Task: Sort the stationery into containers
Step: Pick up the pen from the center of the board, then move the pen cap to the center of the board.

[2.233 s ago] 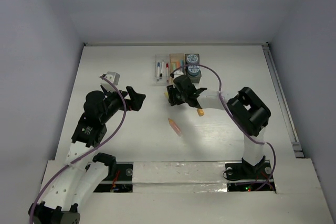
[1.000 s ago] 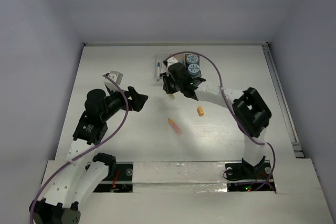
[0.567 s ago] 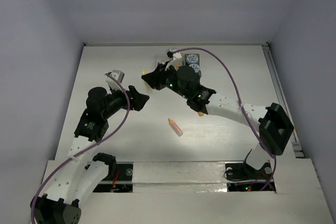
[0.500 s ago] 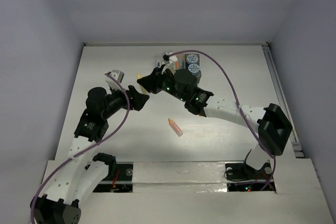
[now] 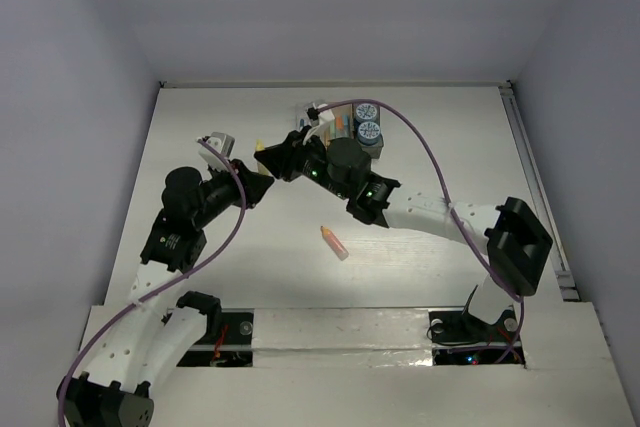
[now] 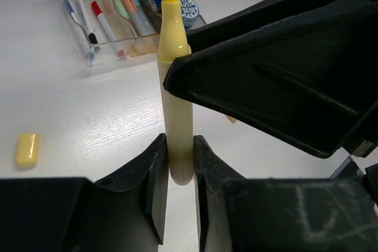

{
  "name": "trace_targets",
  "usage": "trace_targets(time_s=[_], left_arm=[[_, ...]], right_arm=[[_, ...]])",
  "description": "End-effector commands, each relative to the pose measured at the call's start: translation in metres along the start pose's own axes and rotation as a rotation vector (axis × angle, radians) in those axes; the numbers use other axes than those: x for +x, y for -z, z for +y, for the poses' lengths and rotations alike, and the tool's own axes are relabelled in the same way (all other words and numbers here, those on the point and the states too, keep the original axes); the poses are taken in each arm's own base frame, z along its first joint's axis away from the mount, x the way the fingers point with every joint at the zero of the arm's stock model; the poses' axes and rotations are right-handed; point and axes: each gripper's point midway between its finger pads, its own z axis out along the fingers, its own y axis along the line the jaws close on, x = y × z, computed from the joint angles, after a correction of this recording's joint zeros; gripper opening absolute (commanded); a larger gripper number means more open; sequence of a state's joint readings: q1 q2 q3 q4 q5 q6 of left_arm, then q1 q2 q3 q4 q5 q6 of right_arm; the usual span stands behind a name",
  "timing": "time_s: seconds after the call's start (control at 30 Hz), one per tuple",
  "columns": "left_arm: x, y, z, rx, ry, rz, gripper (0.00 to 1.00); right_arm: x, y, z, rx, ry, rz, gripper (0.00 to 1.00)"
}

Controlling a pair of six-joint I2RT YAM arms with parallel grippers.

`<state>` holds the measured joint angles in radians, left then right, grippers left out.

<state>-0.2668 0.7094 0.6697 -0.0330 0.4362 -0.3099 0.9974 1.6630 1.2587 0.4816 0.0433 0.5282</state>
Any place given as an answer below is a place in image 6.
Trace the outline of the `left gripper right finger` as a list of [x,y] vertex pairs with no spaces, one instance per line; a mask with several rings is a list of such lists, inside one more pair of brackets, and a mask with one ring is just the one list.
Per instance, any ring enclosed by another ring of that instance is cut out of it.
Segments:
[[328,179],[247,179],[194,137],[200,251],[376,251],[377,166]]

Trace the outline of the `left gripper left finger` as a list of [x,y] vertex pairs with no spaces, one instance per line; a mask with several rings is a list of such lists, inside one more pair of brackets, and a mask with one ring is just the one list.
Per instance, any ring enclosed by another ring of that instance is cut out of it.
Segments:
[[166,136],[92,182],[1,180],[2,251],[157,251],[168,189]]

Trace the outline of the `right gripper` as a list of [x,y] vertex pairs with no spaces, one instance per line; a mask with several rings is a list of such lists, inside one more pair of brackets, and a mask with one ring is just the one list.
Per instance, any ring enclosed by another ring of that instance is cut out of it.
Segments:
[[319,158],[377,147],[377,0],[264,0],[187,38],[182,99]]

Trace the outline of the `yellow highlighter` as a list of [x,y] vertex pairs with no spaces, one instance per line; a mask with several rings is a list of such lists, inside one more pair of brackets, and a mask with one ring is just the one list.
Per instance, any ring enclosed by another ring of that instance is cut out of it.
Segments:
[[194,175],[193,106],[180,95],[182,80],[174,76],[174,61],[191,54],[181,15],[180,0],[162,0],[162,21],[157,53],[162,108],[170,174],[178,185]]

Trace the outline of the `yellow highlighter cap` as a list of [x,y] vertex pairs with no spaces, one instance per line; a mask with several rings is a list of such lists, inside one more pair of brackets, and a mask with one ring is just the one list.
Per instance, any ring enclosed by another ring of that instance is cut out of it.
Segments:
[[38,162],[40,136],[22,133],[18,137],[15,162],[19,166],[35,166]]

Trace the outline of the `blue highlighter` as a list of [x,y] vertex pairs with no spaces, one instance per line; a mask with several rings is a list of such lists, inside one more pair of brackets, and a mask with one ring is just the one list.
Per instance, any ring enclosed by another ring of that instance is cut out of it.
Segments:
[[141,4],[139,3],[138,0],[133,0],[136,8],[137,8],[137,12],[139,14],[139,17],[141,18],[144,26],[145,26],[145,29],[147,30],[147,33],[148,35],[153,35],[156,33],[155,29],[153,28],[152,24],[150,23],[149,19],[146,17],[145,13],[144,13],[144,10],[142,9],[142,6]]

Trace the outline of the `red capped white pen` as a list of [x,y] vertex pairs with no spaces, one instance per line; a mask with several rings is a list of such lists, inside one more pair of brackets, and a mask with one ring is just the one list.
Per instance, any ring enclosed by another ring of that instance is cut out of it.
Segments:
[[91,3],[92,11],[94,12],[97,20],[99,21],[101,27],[103,28],[108,40],[111,42],[111,45],[117,54],[118,57],[124,57],[125,51],[121,47],[121,45],[118,43],[118,39],[113,32],[112,28],[110,27],[109,22],[107,21],[106,17],[104,16],[100,6],[96,1],[93,1]]

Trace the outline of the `black capped white pen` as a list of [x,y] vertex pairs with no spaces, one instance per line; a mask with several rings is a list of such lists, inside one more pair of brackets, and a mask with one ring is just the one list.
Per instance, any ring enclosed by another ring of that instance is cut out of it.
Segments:
[[98,40],[97,40],[96,34],[94,32],[94,29],[93,29],[91,23],[89,22],[89,16],[88,16],[88,13],[85,9],[84,1],[83,0],[75,0],[75,2],[76,2],[76,5],[77,5],[77,8],[79,10],[79,14],[80,14],[83,26],[84,26],[84,30],[86,32],[86,35],[88,36],[90,43],[91,44],[97,44]]

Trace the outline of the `orange tip clear highlighter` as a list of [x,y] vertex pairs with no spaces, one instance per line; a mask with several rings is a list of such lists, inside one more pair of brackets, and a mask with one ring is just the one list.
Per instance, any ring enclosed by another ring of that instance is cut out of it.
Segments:
[[122,0],[122,2],[123,2],[124,6],[126,7],[126,9],[128,11],[129,16],[131,17],[131,19],[134,23],[134,26],[138,30],[139,35],[140,36],[147,36],[148,35],[147,30],[145,29],[145,26],[144,26],[141,18],[139,17],[139,14],[137,12],[137,8],[136,8],[133,0]]

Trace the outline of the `green highlighter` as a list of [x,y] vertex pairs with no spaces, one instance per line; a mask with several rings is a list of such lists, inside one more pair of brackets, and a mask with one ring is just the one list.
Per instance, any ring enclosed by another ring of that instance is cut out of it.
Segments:
[[130,19],[127,9],[121,0],[114,0],[118,13],[125,19]]

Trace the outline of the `blue capped white pen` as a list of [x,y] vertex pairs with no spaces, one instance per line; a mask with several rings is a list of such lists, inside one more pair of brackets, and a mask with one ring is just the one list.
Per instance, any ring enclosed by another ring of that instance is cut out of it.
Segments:
[[95,57],[94,49],[89,45],[89,42],[86,38],[86,34],[83,31],[82,26],[79,24],[79,20],[75,14],[75,11],[68,0],[66,0],[66,6],[71,18],[73,19],[73,29],[79,41],[79,44],[84,52],[84,55],[91,63]]

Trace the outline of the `orange highlighter cap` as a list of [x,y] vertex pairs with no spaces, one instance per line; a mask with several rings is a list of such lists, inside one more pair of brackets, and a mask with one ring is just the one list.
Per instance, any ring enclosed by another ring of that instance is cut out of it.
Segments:
[[236,122],[237,122],[237,119],[235,119],[235,118],[233,118],[233,117],[231,117],[231,116],[226,115],[226,117],[227,117],[228,120],[229,120],[230,122],[232,122],[232,123],[236,123]]

